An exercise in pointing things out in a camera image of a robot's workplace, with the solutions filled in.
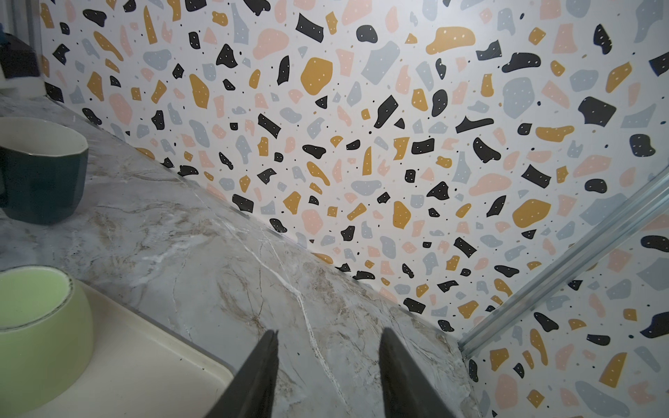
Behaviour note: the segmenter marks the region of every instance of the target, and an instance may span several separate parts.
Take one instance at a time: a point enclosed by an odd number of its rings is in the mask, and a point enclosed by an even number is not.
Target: mug
[[[93,353],[93,320],[81,285],[41,266],[0,273],[0,417],[56,398]]]
[[[87,162],[79,132],[42,119],[0,118],[0,207],[18,221],[62,221],[82,198]]]

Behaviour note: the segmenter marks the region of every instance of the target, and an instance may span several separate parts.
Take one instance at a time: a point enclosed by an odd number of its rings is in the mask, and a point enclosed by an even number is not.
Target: marble countertop
[[[84,196],[52,226],[0,211],[0,270],[60,268],[220,358],[233,373],[279,330],[274,417],[383,417],[378,345],[391,327],[458,417],[478,417],[455,340],[46,98],[0,115],[81,132]]]

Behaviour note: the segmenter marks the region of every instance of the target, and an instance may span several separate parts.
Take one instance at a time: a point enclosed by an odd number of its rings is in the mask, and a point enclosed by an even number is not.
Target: light green bowl
[[[76,280],[26,266],[0,273],[0,417],[63,393],[93,353],[93,321]]]

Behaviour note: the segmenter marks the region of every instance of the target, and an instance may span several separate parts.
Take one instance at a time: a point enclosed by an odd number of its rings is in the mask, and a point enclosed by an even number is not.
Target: terrazzo pattern wallpaper
[[[669,213],[469,361],[483,417],[665,417]]]
[[[456,338],[668,162],[662,0],[45,0],[49,95]]]

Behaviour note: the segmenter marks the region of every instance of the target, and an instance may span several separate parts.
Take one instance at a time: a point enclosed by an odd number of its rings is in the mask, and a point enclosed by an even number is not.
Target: beige tray
[[[221,363],[82,284],[95,346],[84,374],[20,418],[200,418],[233,375]]]

